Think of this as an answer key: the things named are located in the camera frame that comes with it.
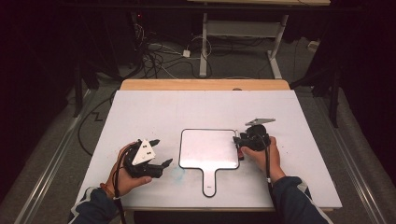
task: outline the cable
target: cable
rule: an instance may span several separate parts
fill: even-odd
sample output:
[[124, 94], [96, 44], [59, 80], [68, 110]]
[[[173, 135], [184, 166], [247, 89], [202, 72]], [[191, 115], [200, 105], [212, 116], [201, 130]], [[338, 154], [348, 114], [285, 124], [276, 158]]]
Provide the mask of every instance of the cable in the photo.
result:
[[163, 44], [148, 44], [148, 46], [150, 46], [150, 45], [156, 45], [156, 46], [161, 46], [159, 49], [152, 49], [152, 50], [154, 50], [154, 51], [158, 51], [158, 50], [160, 50], [160, 49], [162, 49], [162, 48], [166, 48], [166, 49], [171, 49], [172, 51], [171, 52], [167, 52], [167, 51], [161, 51], [161, 53], [173, 53], [173, 54], [177, 54], [177, 55], [181, 55], [181, 53], [179, 53], [179, 52], [177, 52], [176, 50], [174, 50], [174, 49], [172, 49], [172, 48], [170, 48], [170, 47], [167, 47], [167, 46], [165, 46], [165, 45], [163, 45]]
[[259, 75], [259, 79], [261, 79], [261, 78], [260, 78], [260, 71], [263, 70], [264, 68], [268, 67], [268, 65], [271, 64], [271, 61], [272, 61], [273, 59], [274, 59], [274, 58], [270, 59], [269, 62], [268, 62], [263, 68], [261, 68], [259, 71], [257, 71], [257, 74]]
[[150, 60], [152, 62], [152, 67], [154, 68], [155, 78], [158, 78], [158, 72], [157, 72], [157, 66], [156, 66], [156, 63], [155, 63], [155, 59], [154, 59], [154, 57], [151, 54], [148, 54], [148, 56], [149, 56], [149, 58], [150, 58]]
[[[260, 38], [260, 37], [257, 38], [257, 37], [255, 37], [251, 43], [245, 44], [245, 43], [243, 43], [243, 42], [245, 42], [245, 41], [250, 41], [251, 38], [250, 38], [250, 39], [243, 39], [243, 38], [240, 38], [240, 39], [237, 39], [237, 38], [231, 39], [231, 38], [229, 38], [228, 36], [225, 36], [225, 38], [221, 38], [221, 37], [214, 36], [214, 35], [209, 35], [208, 37], [211, 37], [211, 38], [214, 38], [214, 39], [217, 39], [217, 40], [220, 40], [220, 41], [224, 41], [224, 42], [226, 42], [226, 43], [229, 44], [229, 46], [225, 46], [225, 45], [216, 45], [216, 44], [214, 44], [214, 40], [210, 40], [211, 43], [212, 43], [212, 45], [211, 45], [211, 47], [212, 47], [212, 54], [213, 54], [214, 56], [218, 56], [218, 57], [226, 56], [226, 55], [232, 53], [235, 49], [244, 49], [244, 48], [248, 48], [248, 47], [257, 47], [257, 46], [259, 46], [259, 45], [266, 39], [266, 38]], [[214, 52], [214, 49], [215, 49], [215, 48], [218, 48], [218, 47], [221, 47], [221, 48], [230, 48], [230, 49], [229, 49], [229, 51], [226, 52], [226, 53], [217, 54], [217, 53]]]
[[[150, 77], [156, 77], [157, 76], [157, 70], [155, 69], [156, 64], [154, 62], [155, 60], [152, 59], [152, 58], [153, 58], [152, 56], [148, 56], [148, 55], [145, 55], [144, 58], [143, 58], [143, 61], [145, 62], [145, 64], [146, 64], [146, 62], [149, 62], [151, 64], [151, 66], [148, 66], [148, 65], [145, 66], [146, 68], [148, 68], [147, 71], [145, 69], [145, 78], [150, 78]], [[151, 70], [154, 70], [154, 75], [149, 76], [149, 72]]]
[[207, 38], [203, 38], [202, 36], [198, 35], [198, 36], [196, 36], [195, 38], [193, 38], [193, 39], [190, 41], [190, 44], [192, 43], [192, 41], [194, 41], [194, 40], [196, 40], [196, 39], [199, 39], [199, 38], [205, 40], [205, 41], [209, 44], [209, 52], [208, 52], [207, 55], [206, 55], [206, 57], [207, 57], [207, 56], [209, 56], [210, 53], [212, 52], [212, 45], [210, 44], [210, 42], [209, 42], [209, 40], [208, 40]]
[[145, 39], [145, 30], [143, 29], [143, 27], [137, 23], [134, 24], [135, 26], [137, 26], [139, 29], [138, 33], [137, 33], [137, 39], [139, 39], [140, 34], [142, 35], [142, 37], [140, 38], [140, 44], [139, 47], [143, 44], [143, 40]]
[[116, 91], [117, 91], [117, 90], [114, 90], [114, 91], [111, 93], [110, 97], [106, 98], [106, 99], [103, 100], [101, 103], [99, 103], [99, 105], [97, 105], [94, 109], [92, 109], [92, 110], [84, 117], [84, 119], [82, 120], [82, 122], [81, 122], [81, 123], [79, 124], [79, 126], [78, 126], [77, 137], [78, 137], [79, 145], [82, 147], [82, 149], [85, 151], [85, 153], [87, 153], [89, 156], [92, 156], [92, 153], [91, 153], [87, 148], [85, 148], [84, 144], [82, 143], [82, 139], [81, 139], [81, 135], [80, 135], [82, 125], [83, 125], [84, 122], [87, 120], [88, 116], [89, 116], [94, 110], [96, 110], [99, 106], [101, 106], [102, 104], [104, 104], [104, 103], [107, 102], [107, 101], [109, 101], [109, 102], [110, 102], [110, 105], [112, 105], [112, 104], [113, 104], [112, 99], [114, 98], [114, 95], [115, 95]]
[[[162, 69], [163, 71], [165, 71], [170, 77], [172, 77], [172, 78], [174, 78], [174, 79], [178, 79], [177, 77], [174, 77], [172, 74], [170, 74], [170, 73], [166, 70], [166, 68], [164, 68], [162, 65], [158, 64], [158, 66], [160, 67], [160, 69]], [[154, 70], [155, 70], [155, 73], [156, 73], [155, 77], [158, 78], [158, 77], [157, 77], [157, 71], [156, 71], [156, 69], [155, 69], [156, 67], [157, 67], [157, 65], [155, 64], [155, 65], [154, 65]]]
[[260, 136], [259, 134], [256, 134], [257, 136], [259, 136], [260, 137], [260, 139], [262, 140], [262, 143], [264, 144], [264, 152], [265, 152], [265, 173], [266, 173], [266, 176], [267, 176], [267, 184], [268, 184], [268, 191], [269, 191], [269, 193], [270, 193], [270, 197], [271, 197], [271, 200], [272, 200], [272, 202], [273, 202], [273, 205], [274, 205], [274, 208], [275, 208], [275, 210], [276, 210], [276, 212], [278, 213], [278, 211], [277, 211], [277, 206], [276, 206], [276, 199], [275, 199], [275, 196], [274, 196], [274, 191], [273, 191], [273, 186], [272, 186], [272, 183], [271, 183], [271, 170], [270, 170], [270, 157], [271, 157], [271, 154], [270, 154], [270, 146], [267, 146], [266, 144], [265, 144], [265, 141], [264, 141], [264, 139], [262, 138], [262, 136]]
[[114, 186], [114, 203], [116, 204], [116, 206], [119, 208], [120, 211], [120, 219], [122, 224], [126, 224], [126, 220], [125, 220], [125, 215], [124, 215], [124, 210], [122, 207], [122, 202], [121, 202], [121, 198], [120, 198], [120, 190], [119, 190], [119, 173], [120, 173], [120, 169], [121, 169], [121, 163], [124, 160], [124, 157], [126, 155], [126, 153], [128, 153], [128, 148], [126, 148], [120, 155], [119, 160], [117, 161], [117, 168], [116, 171], [113, 174], [113, 186]]
[[194, 67], [193, 67], [192, 63], [190, 63], [190, 62], [178, 62], [178, 63], [174, 63], [174, 64], [172, 64], [172, 65], [170, 65], [170, 66], [165, 67], [165, 69], [168, 69], [168, 68], [170, 68], [170, 67], [173, 67], [173, 66], [175, 66], [175, 65], [177, 65], [177, 64], [179, 64], [179, 63], [188, 63], [188, 64], [190, 65], [190, 67], [191, 67], [191, 74], [192, 74], [192, 76], [193, 76], [193, 77], [196, 77], [195, 74], [194, 74]]

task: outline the table surface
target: table surface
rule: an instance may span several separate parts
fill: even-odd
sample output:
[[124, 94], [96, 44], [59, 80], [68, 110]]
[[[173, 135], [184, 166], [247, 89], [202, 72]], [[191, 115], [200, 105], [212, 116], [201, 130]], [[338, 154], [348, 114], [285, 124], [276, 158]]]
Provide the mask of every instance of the table surface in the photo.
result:
[[[245, 87], [245, 91], [127, 91], [138, 84], [155, 89], [153, 80], [127, 80], [118, 91], [106, 120], [90, 167], [77, 200], [84, 190], [107, 179], [119, 150], [137, 138], [160, 139], [154, 147], [161, 164], [173, 158], [163, 176], [134, 189], [122, 198], [126, 209], [133, 210], [220, 210], [268, 211], [273, 209], [264, 175], [250, 158], [240, 161], [236, 170], [216, 172], [217, 192], [208, 198], [203, 194], [203, 174], [196, 169], [182, 169], [178, 164], [180, 136], [184, 129], [227, 129], [244, 132], [245, 122], [255, 118], [275, 118], [265, 125], [276, 137], [281, 165], [288, 175], [304, 179], [314, 202], [322, 209], [339, 208], [341, 202], [332, 183], [318, 146], [309, 130], [294, 91], [247, 91], [247, 80], [197, 80], [201, 88]], [[281, 80], [255, 80], [276, 85]], [[158, 80], [157, 88], [169, 88], [193, 80]]]
[[330, 0], [189, 0], [204, 3], [243, 3], [243, 4], [266, 4], [266, 5], [302, 5], [302, 6], [328, 6]]

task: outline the person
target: person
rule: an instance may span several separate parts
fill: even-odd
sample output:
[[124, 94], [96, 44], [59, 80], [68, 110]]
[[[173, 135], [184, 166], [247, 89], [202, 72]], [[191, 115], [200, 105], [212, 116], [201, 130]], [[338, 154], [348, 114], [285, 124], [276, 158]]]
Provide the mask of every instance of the person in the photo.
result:
[[[117, 161], [128, 146], [120, 150]], [[70, 210], [68, 223], [109, 223], [116, 215], [118, 208], [114, 204], [115, 190], [113, 185], [113, 174], [117, 170], [117, 161], [111, 169], [107, 182], [101, 184], [101, 187], [90, 187], [86, 189], [84, 196], [79, 203], [76, 203]], [[132, 189], [151, 182], [151, 176], [142, 176], [132, 178], [125, 169], [119, 170], [119, 191], [120, 196], [129, 193]]]
[[[276, 211], [286, 224], [332, 223], [332, 221], [312, 201], [306, 183], [297, 176], [287, 176], [280, 167], [279, 150], [276, 139], [270, 136], [270, 178], [273, 185]], [[244, 154], [252, 158], [257, 166], [265, 173], [265, 152], [254, 151], [248, 147], [241, 147]], [[108, 180], [101, 188], [88, 188], [81, 201], [71, 209], [69, 223], [108, 223], [117, 214], [117, 206], [113, 203], [114, 186], [112, 176], [117, 169], [114, 164]], [[151, 182], [151, 177], [132, 178], [124, 169], [120, 169], [120, 196], [132, 189]]]

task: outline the sleeve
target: sleeve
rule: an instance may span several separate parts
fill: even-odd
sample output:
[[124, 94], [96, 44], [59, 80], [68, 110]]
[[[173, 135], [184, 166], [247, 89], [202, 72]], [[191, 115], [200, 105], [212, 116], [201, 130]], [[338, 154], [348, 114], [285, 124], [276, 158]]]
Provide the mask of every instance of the sleeve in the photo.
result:
[[273, 186], [276, 208], [286, 224], [332, 223], [312, 201], [306, 183], [296, 176], [285, 176]]
[[70, 210], [68, 223], [109, 223], [117, 214], [117, 206], [100, 188], [88, 188], [84, 197]]

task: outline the desk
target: desk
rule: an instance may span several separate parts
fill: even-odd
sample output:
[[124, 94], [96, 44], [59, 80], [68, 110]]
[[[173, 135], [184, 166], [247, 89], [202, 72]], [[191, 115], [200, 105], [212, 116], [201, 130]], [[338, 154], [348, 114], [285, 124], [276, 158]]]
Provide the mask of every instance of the desk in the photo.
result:
[[[264, 5], [305, 5], [310, 7], [328, 6], [330, 0], [189, 0], [193, 2], [209, 3], [239, 3], [239, 4], [264, 4]], [[202, 31], [202, 53], [200, 62], [200, 77], [206, 77], [207, 52], [206, 42], [208, 35], [231, 35], [273, 37], [275, 39], [272, 50], [267, 51], [267, 56], [274, 78], [282, 78], [279, 66], [276, 62], [276, 54], [286, 28], [289, 15], [283, 15], [280, 22], [257, 22], [257, 21], [210, 21], [207, 13], [204, 13]]]
[[[266, 85], [262, 85], [260, 91], [257, 91], [257, 84], [252, 85], [254, 91], [248, 91], [248, 83], [253, 81]], [[264, 175], [251, 159], [241, 161], [236, 170], [217, 171], [217, 193], [213, 198], [206, 198], [202, 193], [202, 173], [199, 170], [180, 168], [178, 152], [180, 134], [186, 128], [243, 132], [246, 121], [275, 118], [275, 122], [265, 126], [268, 133], [277, 138], [281, 165], [285, 172], [300, 176], [308, 183], [314, 202], [319, 207], [340, 208], [341, 202], [294, 91], [263, 91], [274, 89], [270, 88], [269, 81], [271, 80], [125, 81], [115, 96], [77, 200], [87, 187], [98, 186], [107, 179], [108, 171], [124, 145], [137, 138], [158, 138], [161, 142], [154, 148], [157, 157], [151, 163], [160, 164], [170, 158], [174, 161], [163, 171], [161, 178], [153, 179], [150, 184], [125, 195], [122, 203], [126, 209], [273, 210]], [[282, 80], [273, 81], [276, 85], [282, 82], [287, 84]], [[186, 90], [188, 88], [185, 88], [185, 83], [186, 86], [193, 87], [193, 90], [154, 91], [175, 89], [177, 86]], [[230, 87], [242, 87], [245, 90], [224, 90]]]

